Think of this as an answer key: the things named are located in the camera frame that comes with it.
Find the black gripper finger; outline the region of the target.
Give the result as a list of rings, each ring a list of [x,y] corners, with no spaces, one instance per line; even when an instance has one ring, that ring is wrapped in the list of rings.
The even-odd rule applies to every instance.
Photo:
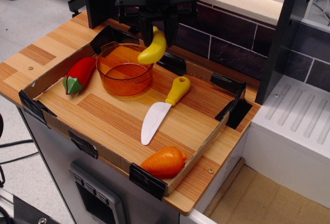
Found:
[[[173,46],[178,29],[178,16],[177,15],[166,15],[163,18],[164,34],[167,41],[167,46]]]
[[[145,46],[150,46],[153,40],[153,24],[150,19],[140,19],[140,33]]]

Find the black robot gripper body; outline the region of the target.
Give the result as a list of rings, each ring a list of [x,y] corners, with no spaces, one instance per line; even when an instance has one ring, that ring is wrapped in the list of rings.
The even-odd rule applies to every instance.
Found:
[[[139,24],[148,28],[153,22],[162,21],[169,27],[175,27],[185,17],[197,15],[199,0],[116,0],[121,23]]]

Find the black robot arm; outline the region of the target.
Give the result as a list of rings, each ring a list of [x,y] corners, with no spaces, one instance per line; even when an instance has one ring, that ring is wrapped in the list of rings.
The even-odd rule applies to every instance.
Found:
[[[149,46],[153,40],[153,22],[163,22],[167,46],[176,39],[178,24],[185,17],[197,15],[199,0],[116,0],[120,23],[137,22],[142,40]]]

